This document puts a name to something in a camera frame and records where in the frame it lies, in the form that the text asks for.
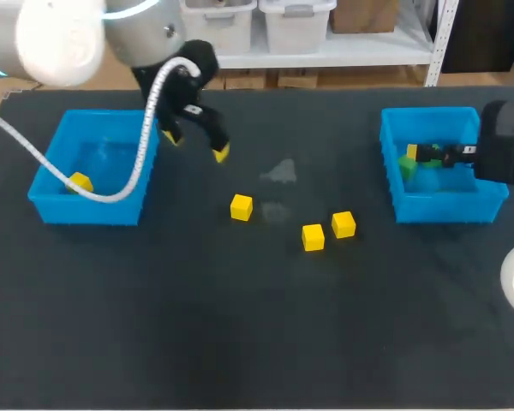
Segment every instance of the floor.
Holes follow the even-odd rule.
[[[419,87],[426,76],[426,66],[331,68],[320,71],[318,88],[352,89],[369,87]],[[440,86],[514,86],[514,68],[509,73],[443,74]],[[36,83],[16,79],[0,80],[0,102],[12,92],[33,89]],[[101,70],[81,90],[130,90],[137,88],[130,71],[109,51]]]

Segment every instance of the yellow cube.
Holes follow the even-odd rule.
[[[324,230],[320,224],[305,225],[302,228],[302,245],[305,251],[319,251],[324,249]]]
[[[356,233],[356,221],[350,211],[333,214],[332,227],[337,238],[353,237]]]
[[[408,150],[405,153],[407,158],[411,158],[412,160],[417,160],[417,144],[408,144]]]
[[[248,221],[254,210],[254,200],[251,197],[237,194],[230,203],[230,216],[235,220]]]
[[[80,186],[80,187],[84,188],[86,191],[93,193],[92,181],[89,179],[88,176],[84,176],[82,173],[79,173],[78,171],[76,171],[69,179],[77,186]],[[67,189],[71,193],[76,193],[76,191],[72,190],[70,187],[67,187]]]

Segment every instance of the shelf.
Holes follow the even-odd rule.
[[[255,13],[252,48],[248,54],[219,56],[222,69],[294,69],[310,67],[429,64],[433,42],[423,30],[412,0],[400,2],[393,33],[327,34],[314,54],[273,55],[268,51],[264,15]]]

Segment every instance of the table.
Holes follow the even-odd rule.
[[[229,162],[183,124],[137,228],[42,224],[38,165],[0,132],[0,408],[514,407],[514,189],[492,225],[396,225],[379,145],[384,107],[496,98],[514,89],[205,93]],[[45,150],[67,109],[141,107],[24,92],[0,115]],[[230,220],[234,193],[255,197],[250,223]],[[332,239],[343,210],[352,241]],[[302,251],[305,223],[324,252]]]

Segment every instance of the white storage bin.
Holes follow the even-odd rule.
[[[249,52],[256,8],[257,0],[181,0],[187,38],[209,41],[218,54],[227,55]]]
[[[260,0],[272,54],[314,53],[326,40],[337,0]]]

